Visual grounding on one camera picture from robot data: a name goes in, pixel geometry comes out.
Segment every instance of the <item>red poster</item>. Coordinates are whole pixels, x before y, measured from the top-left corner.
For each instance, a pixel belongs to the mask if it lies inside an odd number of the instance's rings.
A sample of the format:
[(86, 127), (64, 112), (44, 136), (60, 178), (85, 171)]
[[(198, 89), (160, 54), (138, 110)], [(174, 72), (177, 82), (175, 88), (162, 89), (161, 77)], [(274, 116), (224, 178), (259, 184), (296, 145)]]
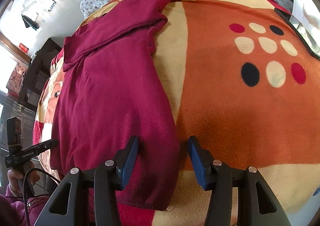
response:
[(24, 53), (28, 53), (29, 48), (26, 47), (25, 45), (23, 45), (22, 43), (19, 44), (19, 48), (24, 52)]

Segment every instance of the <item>blue gripper pad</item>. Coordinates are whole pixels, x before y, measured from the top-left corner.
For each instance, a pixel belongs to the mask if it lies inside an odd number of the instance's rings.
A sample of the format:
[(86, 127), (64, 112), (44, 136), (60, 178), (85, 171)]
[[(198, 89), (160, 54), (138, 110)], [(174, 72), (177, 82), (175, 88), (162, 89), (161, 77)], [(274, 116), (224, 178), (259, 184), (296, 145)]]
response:
[(198, 140), (196, 139), (195, 136), (191, 136), (188, 139), (188, 153), (192, 162), (193, 170), (195, 171), (196, 174), (196, 179), (198, 184), (204, 189), (208, 189), (208, 183), (206, 180), (206, 175), (207, 173), (211, 172), (210, 168), (210, 162), (211, 160), (208, 161), (207, 163), (204, 163), (204, 151), (199, 143)]
[(131, 136), (127, 146), (122, 150), (121, 158), (116, 166), (116, 175), (121, 179), (120, 186), (122, 189), (129, 183), (134, 164), (136, 163), (138, 149), (138, 137)]

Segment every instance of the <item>red dot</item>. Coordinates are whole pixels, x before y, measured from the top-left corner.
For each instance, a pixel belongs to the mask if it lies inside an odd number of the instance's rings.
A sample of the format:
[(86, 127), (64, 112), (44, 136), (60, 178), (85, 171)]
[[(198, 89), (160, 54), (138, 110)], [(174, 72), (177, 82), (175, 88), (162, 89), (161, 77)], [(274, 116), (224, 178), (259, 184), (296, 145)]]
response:
[(243, 33), (245, 28), (243, 25), (240, 25), (238, 23), (233, 23), (231, 25), (229, 25), (229, 28), (231, 31), (235, 32), (235, 33)]
[(298, 84), (304, 84), (306, 82), (306, 72), (300, 64), (294, 62), (291, 65), (291, 74)]

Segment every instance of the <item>orange blanket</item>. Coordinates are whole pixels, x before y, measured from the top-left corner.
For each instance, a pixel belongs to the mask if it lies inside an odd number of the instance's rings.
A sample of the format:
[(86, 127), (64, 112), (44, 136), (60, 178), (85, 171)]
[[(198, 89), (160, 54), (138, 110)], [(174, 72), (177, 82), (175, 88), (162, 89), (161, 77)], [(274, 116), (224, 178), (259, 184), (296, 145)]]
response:
[[(267, 0), (174, 0), (163, 14), (168, 23), (156, 35), (154, 64), (180, 138), (180, 173), (171, 212), (153, 211), (143, 225), (203, 224), (211, 193), (196, 182), (187, 156), (190, 135), (229, 166), (256, 166), (284, 210), (299, 210), (320, 182), (319, 62)], [(51, 135), (62, 64), (63, 57), (39, 102), (40, 141)], [(40, 156), (57, 176), (49, 160), (49, 152)], [(234, 189), (231, 223), (236, 215)]]

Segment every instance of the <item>metal screw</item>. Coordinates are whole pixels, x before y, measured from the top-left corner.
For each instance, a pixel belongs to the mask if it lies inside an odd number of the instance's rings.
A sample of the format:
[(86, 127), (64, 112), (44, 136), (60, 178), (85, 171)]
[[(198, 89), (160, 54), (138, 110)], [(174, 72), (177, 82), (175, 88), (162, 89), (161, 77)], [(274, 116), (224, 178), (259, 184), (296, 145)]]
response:
[(70, 173), (71, 174), (76, 174), (76, 173), (78, 173), (79, 172), (79, 169), (78, 168), (72, 168), (71, 170), (70, 170)]
[(213, 163), (214, 165), (216, 165), (216, 166), (222, 165), (222, 162), (221, 162), (221, 160), (219, 160), (219, 159), (215, 159), (212, 163)]
[(250, 166), (248, 170), (249, 170), (250, 173), (256, 173), (257, 172), (257, 169), (254, 166)]
[(113, 166), (115, 162), (113, 160), (107, 160), (104, 164), (105, 166)]

